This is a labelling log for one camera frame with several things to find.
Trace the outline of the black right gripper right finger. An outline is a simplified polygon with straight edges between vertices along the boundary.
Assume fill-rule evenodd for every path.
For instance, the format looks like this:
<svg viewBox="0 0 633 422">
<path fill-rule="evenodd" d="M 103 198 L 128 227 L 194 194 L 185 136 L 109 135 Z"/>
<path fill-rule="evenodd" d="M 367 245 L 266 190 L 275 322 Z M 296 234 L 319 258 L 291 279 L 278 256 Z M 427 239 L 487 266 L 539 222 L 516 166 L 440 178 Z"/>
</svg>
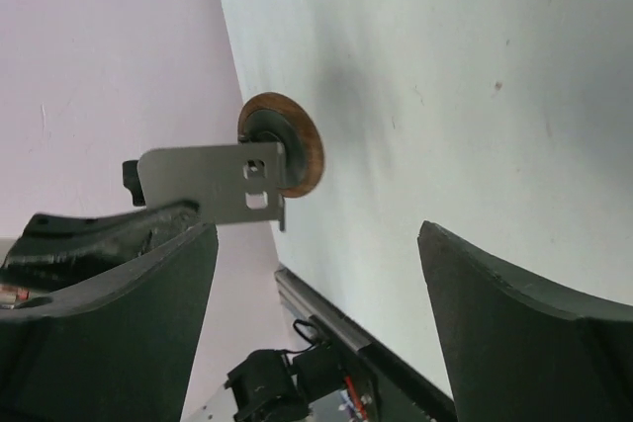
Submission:
<svg viewBox="0 0 633 422">
<path fill-rule="evenodd" d="M 631 420 L 631 306 L 540 277 L 437 223 L 417 242 L 459 420 Z"/>
</svg>

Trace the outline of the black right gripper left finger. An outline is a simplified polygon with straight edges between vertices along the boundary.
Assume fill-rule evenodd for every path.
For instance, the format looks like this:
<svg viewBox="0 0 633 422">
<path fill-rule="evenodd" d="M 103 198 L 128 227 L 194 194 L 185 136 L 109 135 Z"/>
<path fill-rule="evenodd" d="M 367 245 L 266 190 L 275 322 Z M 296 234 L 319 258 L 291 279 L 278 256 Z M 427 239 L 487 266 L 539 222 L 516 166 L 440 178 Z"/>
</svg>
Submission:
<svg viewBox="0 0 633 422">
<path fill-rule="evenodd" d="M 1 313 L 5 421 L 180 419 L 218 254 L 196 225 L 96 277 Z"/>
</svg>

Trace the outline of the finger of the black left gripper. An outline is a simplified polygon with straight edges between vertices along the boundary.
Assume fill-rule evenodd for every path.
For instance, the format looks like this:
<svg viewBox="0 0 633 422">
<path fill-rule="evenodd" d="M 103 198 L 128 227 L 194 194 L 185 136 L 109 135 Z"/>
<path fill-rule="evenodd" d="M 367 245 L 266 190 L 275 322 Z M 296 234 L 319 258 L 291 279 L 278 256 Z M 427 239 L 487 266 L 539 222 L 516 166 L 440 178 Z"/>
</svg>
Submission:
<svg viewBox="0 0 633 422">
<path fill-rule="evenodd" d="M 199 222 L 178 202 L 103 217 L 35 214 L 1 264 L 1 282 L 54 292 L 129 262 Z"/>
</svg>

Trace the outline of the round wooden phone stand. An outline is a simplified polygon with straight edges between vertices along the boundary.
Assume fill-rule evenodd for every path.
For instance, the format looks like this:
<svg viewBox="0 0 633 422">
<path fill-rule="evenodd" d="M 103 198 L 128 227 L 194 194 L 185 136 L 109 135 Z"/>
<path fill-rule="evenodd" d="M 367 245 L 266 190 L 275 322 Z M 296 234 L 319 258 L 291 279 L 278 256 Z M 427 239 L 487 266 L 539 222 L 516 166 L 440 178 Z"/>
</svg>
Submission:
<svg viewBox="0 0 633 422">
<path fill-rule="evenodd" d="M 310 115 L 293 99 L 264 92 L 242 107 L 236 143 L 152 149 L 130 170 L 148 208 L 189 202 L 205 222 L 275 221 L 284 230 L 287 200 L 312 192 L 324 165 Z"/>
</svg>

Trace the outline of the black stand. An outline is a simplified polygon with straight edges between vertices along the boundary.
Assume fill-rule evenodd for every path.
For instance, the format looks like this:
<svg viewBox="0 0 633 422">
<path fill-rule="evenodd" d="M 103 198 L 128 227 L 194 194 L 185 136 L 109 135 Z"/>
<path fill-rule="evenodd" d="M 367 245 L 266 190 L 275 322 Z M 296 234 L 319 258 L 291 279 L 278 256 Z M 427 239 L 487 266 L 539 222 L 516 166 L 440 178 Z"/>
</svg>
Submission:
<svg viewBox="0 0 633 422">
<path fill-rule="evenodd" d="M 137 170 L 137 160 L 127 160 L 122 163 L 123 186 L 132 197 L 134 207 L 144 207 L 145 200 Z"/>
</svg>

